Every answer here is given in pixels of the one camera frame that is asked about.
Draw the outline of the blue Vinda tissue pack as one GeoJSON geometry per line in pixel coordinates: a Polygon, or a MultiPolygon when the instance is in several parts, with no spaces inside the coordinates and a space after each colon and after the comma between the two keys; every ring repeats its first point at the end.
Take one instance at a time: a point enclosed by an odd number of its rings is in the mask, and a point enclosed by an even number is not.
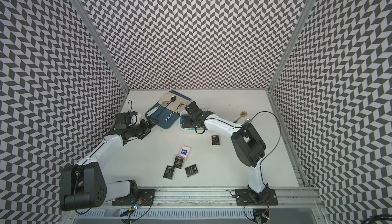
{"type": "Polygon", "coordinates": [[[181,116],[180,126],[183,130],[187,130],[187,129],[191,128],[191,126],[192,126],[191,118],[188,115],[181,116]]]}

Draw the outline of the white storage box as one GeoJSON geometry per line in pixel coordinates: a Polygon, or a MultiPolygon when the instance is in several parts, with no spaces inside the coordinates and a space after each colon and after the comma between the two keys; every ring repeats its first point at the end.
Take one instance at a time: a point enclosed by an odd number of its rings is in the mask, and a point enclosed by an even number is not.
{"type": "Polygon", "coordinates": [[[180,122],[179,122],[179,127],[181,130],[183,131],[195,131],[197,134],[204,134],[204,132],[206,131],[206,129],[202,128],[203,131],[200,132],[199,129],[193,121],[193,117],[196,115],[196,118],[198,117],[204,117],[205,111],[201,111],[201,112],[190,112],[190,114],[187,112],[187,110],[183,110],[180,113],[180,122]]]}

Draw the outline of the black tissue pack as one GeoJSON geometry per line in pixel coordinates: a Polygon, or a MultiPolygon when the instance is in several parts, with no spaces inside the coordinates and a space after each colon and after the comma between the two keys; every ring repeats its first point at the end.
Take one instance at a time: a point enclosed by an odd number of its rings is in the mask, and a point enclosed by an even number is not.
{"type": "Polygon", "coordinates": [[[199,170],[198,170],[196,164],[194,164],[194,165],[186,167],[185,172],[186,172],[186,176],[189,178],[191,176],[198,174],[199,170]]]}
{"type": "Polygon", "coordinates": [[[220,146],[220,140],[218,135],[211,136],[211,144],[212,146],[220,146]]]}
{"type": "Polygon", "coordinates": [[[176,156],[174,160],[174,167],[178,169],[182,169],[184,163],[184,158],[181,156],[176,156]]]}
{"type": "Polygon", "coordinates": [[[168,165],[165,169],[163,177],[169,180],[173,179],[175,167],[168,165]]]}

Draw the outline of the pink tissue pack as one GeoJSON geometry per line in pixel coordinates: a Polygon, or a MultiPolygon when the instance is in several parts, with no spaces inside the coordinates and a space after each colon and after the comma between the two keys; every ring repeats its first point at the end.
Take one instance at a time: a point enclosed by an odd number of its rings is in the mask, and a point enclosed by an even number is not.
{"type": "Polygon", "coordinates": [[[189,153],[190,153],[190,150],[191,150],[190,147],[183,145],[183,146],[181,147],[180,152],[179,152],[179,156],[182,157],[182,158],[184,158],[185,160],[187,160],[188,155],[189,155],[189,153]]]}

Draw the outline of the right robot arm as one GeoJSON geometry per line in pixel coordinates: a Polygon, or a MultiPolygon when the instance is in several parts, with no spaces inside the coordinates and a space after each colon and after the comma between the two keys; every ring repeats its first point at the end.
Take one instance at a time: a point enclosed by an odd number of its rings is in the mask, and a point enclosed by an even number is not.
{"type": "Polygon", "coordinates": [[[239,160],[248,167],[248,196],[252,203],[262,204],[270,196],[268,183],[263,177],[262,159],[266,145],[254,126],[247,122],[237,124],[218,117],[209,111],[200,116],[184,116],[190,127],[213,131],[231,139],[239,160]]]}

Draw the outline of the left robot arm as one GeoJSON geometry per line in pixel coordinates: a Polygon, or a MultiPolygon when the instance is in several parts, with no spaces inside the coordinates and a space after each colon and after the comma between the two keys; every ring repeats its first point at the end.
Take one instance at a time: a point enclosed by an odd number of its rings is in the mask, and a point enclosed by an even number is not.
{"type": "Polygon", "coordinates": [[[144,139],[156,125],[148,117],[132,125],[125,118],[117,118],[101,143],[80,162],[67,165],[60,176],[60,208],[78,211],[101,206],[103,203],[125,198],[137,202],[138,188],[134,180],[106,183],[102,170],[112,156],[130,139],[144,139]]]}

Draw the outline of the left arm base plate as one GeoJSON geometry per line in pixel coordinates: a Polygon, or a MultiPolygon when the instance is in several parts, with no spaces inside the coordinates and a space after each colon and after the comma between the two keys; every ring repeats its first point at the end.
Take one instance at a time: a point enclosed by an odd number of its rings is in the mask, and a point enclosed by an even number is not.
{"type": "Polygon", "coordinates": [[[139,199],[143,199],[142,206],[151,206],[155,198],[155,189],[139,189],[137,193],[120,197],[112,201],[113,206],[135,206],[139,199]]]}

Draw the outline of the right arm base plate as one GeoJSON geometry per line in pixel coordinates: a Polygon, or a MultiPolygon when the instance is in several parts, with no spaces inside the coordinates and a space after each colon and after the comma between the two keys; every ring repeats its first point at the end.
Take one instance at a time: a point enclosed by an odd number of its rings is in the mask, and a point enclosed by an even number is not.
{"type": "Polygon", "coordinates": [[[256,205],[256,206],[277,206],[278,199],[276,192],[271,188],[264,188],[260,193],[245,188],[235,189],[235,200],[238,206],[256,205]]]}

